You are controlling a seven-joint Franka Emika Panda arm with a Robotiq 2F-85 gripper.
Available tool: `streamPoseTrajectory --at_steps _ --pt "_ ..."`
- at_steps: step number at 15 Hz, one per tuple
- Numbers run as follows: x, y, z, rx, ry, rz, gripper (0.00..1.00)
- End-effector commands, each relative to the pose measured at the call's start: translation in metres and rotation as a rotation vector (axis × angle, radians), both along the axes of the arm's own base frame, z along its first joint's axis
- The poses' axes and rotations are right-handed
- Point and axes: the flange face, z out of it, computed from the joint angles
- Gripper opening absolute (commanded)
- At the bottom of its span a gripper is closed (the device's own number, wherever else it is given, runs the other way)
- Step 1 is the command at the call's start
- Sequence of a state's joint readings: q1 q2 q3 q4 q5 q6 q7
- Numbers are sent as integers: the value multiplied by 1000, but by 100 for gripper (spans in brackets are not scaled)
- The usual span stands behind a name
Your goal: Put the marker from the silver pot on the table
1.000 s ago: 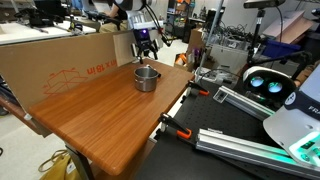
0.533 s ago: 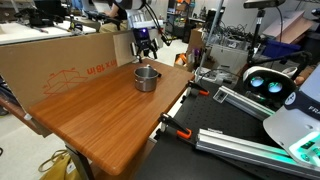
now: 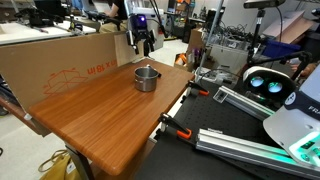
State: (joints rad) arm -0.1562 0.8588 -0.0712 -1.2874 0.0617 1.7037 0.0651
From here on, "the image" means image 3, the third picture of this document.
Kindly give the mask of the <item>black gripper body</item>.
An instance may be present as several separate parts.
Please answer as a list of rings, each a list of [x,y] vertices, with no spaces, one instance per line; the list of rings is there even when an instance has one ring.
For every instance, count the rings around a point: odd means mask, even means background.
[[[135,46],[140,40],[145,40],[150,46],[155,43],[155,33],[148,30],[147,18],[144,14],[131,14],[126,32],[128,44]]]

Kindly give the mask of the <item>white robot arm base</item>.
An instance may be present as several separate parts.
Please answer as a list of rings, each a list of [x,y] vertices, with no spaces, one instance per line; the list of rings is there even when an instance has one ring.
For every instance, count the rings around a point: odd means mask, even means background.
[[[320,66],[263,121],[263,127],[296,162],[320,168]]]

